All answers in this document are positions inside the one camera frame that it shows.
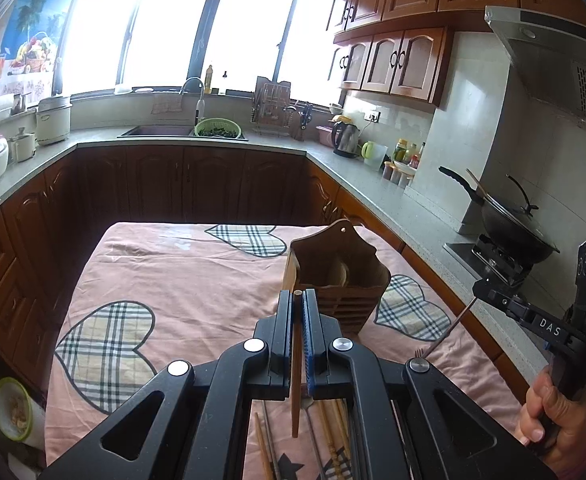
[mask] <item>gray countertop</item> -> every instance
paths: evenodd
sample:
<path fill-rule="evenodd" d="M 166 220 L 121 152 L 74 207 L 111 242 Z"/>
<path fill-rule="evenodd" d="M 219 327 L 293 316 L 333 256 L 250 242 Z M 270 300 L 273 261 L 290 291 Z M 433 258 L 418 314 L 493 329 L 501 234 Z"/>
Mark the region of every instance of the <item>gray countertop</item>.
<path fill-rule="evenodd" d="M 330 174 L 402 238 L 462 301 L 468 303 L 472 298 L 471 288 L 476 279 L 444 250 L 443 245 L 446 242 L 473 240 L 457 234 L 435 215 L 405 195 L 398 186 L 383 180 L 378 172 L 365 166 L 361 160 L 337 156 L 331 149 L 317 142 L 297 142 L 289 137 L 260 136 L 251 131 L 244 132 L 248 142 L 169 137 L 119 138 L 129 129 L 131 128 L 77 130 L 71 133 L 68 140 L 39 147 L 33 158 L 19 164 L 12 164 L 0 177 L 0 205 L 30 178 L 77 147 L 115 144 L 120 146 L 134 144 L 210 146 L 212 142 L 215 142 L 215 146 L 306 154 L 306 157 Z M 547 364 L 531 339 L 514 321 L 481 301 L 478 301 L 472 310 L 523 377 L 531 383 L 538 371 Z"/>

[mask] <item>wall outlet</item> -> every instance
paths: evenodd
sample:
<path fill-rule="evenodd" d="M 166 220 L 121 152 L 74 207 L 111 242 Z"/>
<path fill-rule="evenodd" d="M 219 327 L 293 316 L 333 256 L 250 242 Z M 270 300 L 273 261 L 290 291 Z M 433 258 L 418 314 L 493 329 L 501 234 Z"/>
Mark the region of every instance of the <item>wall outlet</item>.
<path fill-rule="evenodd" d="M 364 112 L 364 120 L 371 123 L 379 123 L 379 112 Z"/>

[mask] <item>electric kettle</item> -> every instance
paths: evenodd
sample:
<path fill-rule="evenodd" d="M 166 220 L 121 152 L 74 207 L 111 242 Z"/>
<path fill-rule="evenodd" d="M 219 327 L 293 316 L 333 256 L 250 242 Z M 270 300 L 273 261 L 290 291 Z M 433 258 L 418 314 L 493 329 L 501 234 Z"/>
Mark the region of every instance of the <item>electric kettle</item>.
<path fill-rule="evenodd" d="M 359 130 L 354 124 L 338 121 L 331 131 L 333 152 L 340 156 L 353 158 L 358 156 Z"/>

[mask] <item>wok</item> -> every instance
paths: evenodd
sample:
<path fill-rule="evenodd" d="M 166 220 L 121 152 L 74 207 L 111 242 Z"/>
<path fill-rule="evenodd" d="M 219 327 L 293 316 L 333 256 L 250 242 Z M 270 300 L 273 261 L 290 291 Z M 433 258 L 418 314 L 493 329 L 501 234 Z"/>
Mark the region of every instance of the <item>wok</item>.
<path fill-rule="evenodd" d="M 529 197 L 522 186 L 512 176 L 508 175 L 518 186 L 527 203 L 526 207 L 515 205 L 507 200 L 496 199 L 489 194 L 482 196 L 471 186 L 464 177 L 449 168 L 439 167 L 439 170 L 457 181 L 471 197 L 471 200 L 481 206 L 482 221 L 486 234 L 505 253 L 514 258 L 523 267 L 533 266 L 546 260 L 558 248 L 544 235 L 540 226 L 531 215 L 531 210 L 538 206 L 531 205 Z"/>

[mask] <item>metal screw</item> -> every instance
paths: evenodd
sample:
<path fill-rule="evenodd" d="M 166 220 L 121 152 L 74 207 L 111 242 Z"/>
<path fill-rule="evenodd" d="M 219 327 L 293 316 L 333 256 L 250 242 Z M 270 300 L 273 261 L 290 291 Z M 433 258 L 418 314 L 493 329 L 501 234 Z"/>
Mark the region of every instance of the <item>metal screw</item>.
<path fill-rule="evenodd" d="M 173 361 L 169 364 L 168 372 L 179 377 L 189 371 L 189 364 L 186 361 Z"/>
<path fill-rule="evenodd" d="M 264 348 L 264 341 L 261 339 L 247 339 L 244 341 L 244 350 L 247 352 L 259 352 Z"/>
<path fill-rule="evenodd" d="M 353 348 L 353 341 L 345 337 L 339 337 L 333 340 L 333 348 L 340 352 L 346 352 Z"/>
<path fill-rule="evenodd" d="M 426 359 L 422 359 L 421 357 L 416 357 L 415 359 L 411 359 L 409 361 L 409 368 L 414 372 L 418 372 L 419 374 L 423 374 L 429 371 L 431 365 Z"/>

